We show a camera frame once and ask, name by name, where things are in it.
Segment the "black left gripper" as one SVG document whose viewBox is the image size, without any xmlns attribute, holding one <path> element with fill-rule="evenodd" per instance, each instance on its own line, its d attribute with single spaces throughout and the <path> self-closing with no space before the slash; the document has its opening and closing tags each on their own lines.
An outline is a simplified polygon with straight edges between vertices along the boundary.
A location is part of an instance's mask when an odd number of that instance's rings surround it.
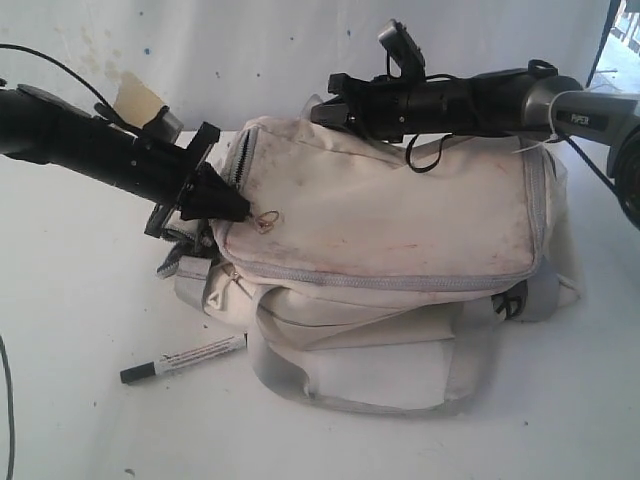
<svg viewBox="0 0 640 480">
<path fill-rule="evenodd" d="M 186 147 L 138 136 L 118 143 L 117 130 L 90 155 L 89 176 L 155 204 L 144 233 L 158 238 L 171 215 L 182 220 L 243 222 L 250 202 L 227 184 L 206 159 L 219 128 L 204 122 Z"/>
</svg>

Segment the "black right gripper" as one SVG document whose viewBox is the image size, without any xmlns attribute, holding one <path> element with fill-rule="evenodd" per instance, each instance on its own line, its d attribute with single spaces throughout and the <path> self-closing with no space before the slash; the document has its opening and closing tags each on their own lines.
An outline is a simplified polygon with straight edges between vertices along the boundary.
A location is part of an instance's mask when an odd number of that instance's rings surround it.
<svg viewBox="0 0 640 480">
<path fill-rule="evenodd" d="M 409 83 L 360 82 L 335 73 L 329 76 L 327 92 L 337 99 L 313 106 L 310 121 L 363 138 L 399 142 L 406 135 L 468 133 L 480 127 L 470 82 L 449 74 Z"/>
</svg>

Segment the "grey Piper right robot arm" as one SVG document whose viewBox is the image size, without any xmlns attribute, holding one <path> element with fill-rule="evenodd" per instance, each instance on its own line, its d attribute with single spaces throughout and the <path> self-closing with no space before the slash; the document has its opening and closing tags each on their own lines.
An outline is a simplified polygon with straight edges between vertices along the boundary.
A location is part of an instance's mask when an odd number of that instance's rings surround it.
<svg viewBox="0 0 640 480">
<path fill-rule="evenodd" d="M 596 174 L 627 219 L 639 223 L 636 95 L 588 91 L 542 60 L 469 78 L 420 73 L 365 81 L 339 73 L 328 91 L 332 99 L 312 107 L 311 122 L 371 140 L 443 133 L 605 145 L 606 168 Z"/>
</svg>

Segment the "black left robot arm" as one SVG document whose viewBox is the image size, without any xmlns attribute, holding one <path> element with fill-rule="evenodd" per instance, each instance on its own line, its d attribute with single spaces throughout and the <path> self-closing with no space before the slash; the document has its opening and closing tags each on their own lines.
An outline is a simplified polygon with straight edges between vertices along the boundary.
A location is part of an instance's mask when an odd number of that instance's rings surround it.
<svg viewBox="0 0 640 480">
<path fill-rule="evenodd" d="M 142 128 L 98 107 L 90 115 L 29 85 L 1 92 L 1 152 L 54 164 L 154 203 L 145 232 L 158 238 L 174 212 L 184 220 L 242 222 L 250 203 L 207 163 L 220 130 L 204 122 L 185 147 L 182 123 L 162 107 Z"/>
</svg>

